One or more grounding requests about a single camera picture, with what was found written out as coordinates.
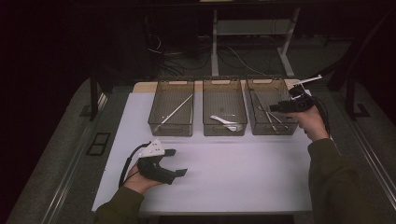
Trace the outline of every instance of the table surface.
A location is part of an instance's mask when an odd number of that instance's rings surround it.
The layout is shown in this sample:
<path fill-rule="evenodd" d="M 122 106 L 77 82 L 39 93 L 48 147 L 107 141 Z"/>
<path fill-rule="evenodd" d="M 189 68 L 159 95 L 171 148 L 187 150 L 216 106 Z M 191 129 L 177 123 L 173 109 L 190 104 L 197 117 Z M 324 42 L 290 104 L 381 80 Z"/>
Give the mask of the table surface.
<path fill-rule="evenodd" d="M 148 120 L 157 83 L 137 83 L 125 106 L 92 211 L 118 189 L 120 173 L 131 152 L 160 139 L 177 154 L 161 166 L 188 168 L 172 185 L 145 194 L 141 215 L 292 214 L 311 210 L 308 190 L 310 140 L 294 135 L 204 136 L 202 81 L 196 81 L 192 137 L 155 137 Z"/>

